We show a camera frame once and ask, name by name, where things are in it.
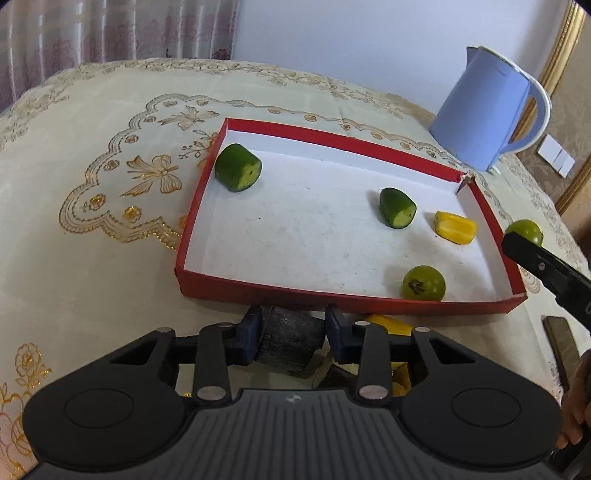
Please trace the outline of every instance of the black rubber pad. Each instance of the black rubber pad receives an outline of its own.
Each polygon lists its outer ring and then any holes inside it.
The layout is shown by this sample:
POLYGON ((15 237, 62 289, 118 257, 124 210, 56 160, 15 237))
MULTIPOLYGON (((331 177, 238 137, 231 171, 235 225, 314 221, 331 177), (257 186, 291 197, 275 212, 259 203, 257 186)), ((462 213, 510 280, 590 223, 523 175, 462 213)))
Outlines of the black rubber pad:
POLYGON ((185 435, 147 463, 108 473, 44 463, 29 480, 559 480, 542 463, 509 472, 446 465, 411 443, 390 411, 364 408, 343 390, 244 390, 203 410, 185 435))

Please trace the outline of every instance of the cucumber slice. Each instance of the cucumber slice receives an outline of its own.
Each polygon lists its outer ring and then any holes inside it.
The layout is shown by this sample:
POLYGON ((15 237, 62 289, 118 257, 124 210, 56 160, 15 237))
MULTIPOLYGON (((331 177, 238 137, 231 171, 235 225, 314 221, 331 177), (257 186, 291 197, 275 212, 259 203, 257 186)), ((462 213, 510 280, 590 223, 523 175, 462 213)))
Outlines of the cucumber slice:
POLYGON ((230 192, 241 192, 252 187, 261 175, 261 160, 240 144, 228 145, 218 155, 216 178, 230 192))
POLYGON ((417 205, 406 193, 390 187, 380 192, 379 209, 386 223, 396 229, 409 226, 417 213, 417 205))

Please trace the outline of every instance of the table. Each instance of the table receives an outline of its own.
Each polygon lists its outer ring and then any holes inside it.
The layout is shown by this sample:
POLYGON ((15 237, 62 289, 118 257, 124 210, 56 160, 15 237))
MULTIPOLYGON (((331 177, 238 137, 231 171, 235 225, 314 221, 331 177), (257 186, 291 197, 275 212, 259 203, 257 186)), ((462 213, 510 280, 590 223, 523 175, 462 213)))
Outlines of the table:
MULTIPOLYGON (((27 92, 0 116, 0 479, 34 459, 19 423, 50 381, 153 330, 178 335, 245 307, 184 298, 174 260, 207 150, 227 116, 317 128, 464 168, 433 140, 432 115, 404 99, 263 64, 149 59, 86 64, 27 92)), ((531 218, 544 246, 589 275, 551 200, 514 155, 476 173, 504 228, 531 218)), ((525 271, 530 298, 508 315, 412 318, 555 396, 541 318, 567 316, 525 271)), ((234 371, 251 385, 284 386, 234 371)))

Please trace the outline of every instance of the kettle spout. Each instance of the kettle spout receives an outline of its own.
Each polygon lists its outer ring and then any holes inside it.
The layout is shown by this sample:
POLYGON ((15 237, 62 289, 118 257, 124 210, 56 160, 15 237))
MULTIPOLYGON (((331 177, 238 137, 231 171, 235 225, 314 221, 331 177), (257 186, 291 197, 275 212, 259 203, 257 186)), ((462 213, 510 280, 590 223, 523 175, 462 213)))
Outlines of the kettle spout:
POLYGON ((478 50, 479 50, 479 47, 466 47, 466 55, 467 55, 466 67, 468 67, 468 65, 470 65, 470 62, 474 59, 478 50))

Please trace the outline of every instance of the light switch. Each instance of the light switch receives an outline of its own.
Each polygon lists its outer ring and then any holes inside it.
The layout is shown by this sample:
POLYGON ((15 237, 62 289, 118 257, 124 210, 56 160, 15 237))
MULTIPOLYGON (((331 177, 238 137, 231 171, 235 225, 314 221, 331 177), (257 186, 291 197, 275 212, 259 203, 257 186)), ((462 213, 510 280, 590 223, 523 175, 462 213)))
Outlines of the light switch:
POLYGON ((566 163, 569 157, 570 155, 566 150, 560 150, 560 153, 558 154, 558 157, 556 157, 556 160, 554 160, 551 163, 552 168, 556 171, 560 171, 560 169, 563 167, 563 165, 566 163))
POLYGON ((550 165, 554 164, 554 160, 560 154, 562 147, 560 144, 550 135, 546 135, 544 141, 538 148, 538 155, 542 157, 550 165))
POLYGON ((574 158, 569 155, 568 158, 565 159, 564 164, 562 165, 562 167, 560 167, 560 169, 558 171, 560 176, 565 179, 566 176, 569 174, 571 168, 573 168, 573 165, 574 165, 574 158))

